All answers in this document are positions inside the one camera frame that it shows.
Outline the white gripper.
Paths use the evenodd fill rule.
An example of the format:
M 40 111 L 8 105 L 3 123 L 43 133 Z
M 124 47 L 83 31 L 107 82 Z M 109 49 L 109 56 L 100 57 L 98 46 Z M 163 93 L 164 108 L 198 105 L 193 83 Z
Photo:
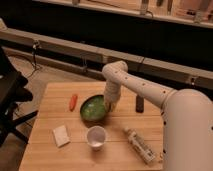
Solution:
M 104 90 L 104 104 L 108 112 L 115 110 L 120 97 L 121 86 L 114 83 L 107 83 Z

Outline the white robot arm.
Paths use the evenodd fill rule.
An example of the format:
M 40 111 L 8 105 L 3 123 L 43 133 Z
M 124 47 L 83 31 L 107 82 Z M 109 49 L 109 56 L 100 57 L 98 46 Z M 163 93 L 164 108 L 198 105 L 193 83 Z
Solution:
M 213 101 L 195 89 L 176 90 L 128 73 L 124 61 L 105 65 L 104 100 L 112 111 L 126 87 L 161 110 L 163 171 L 213 171 Z

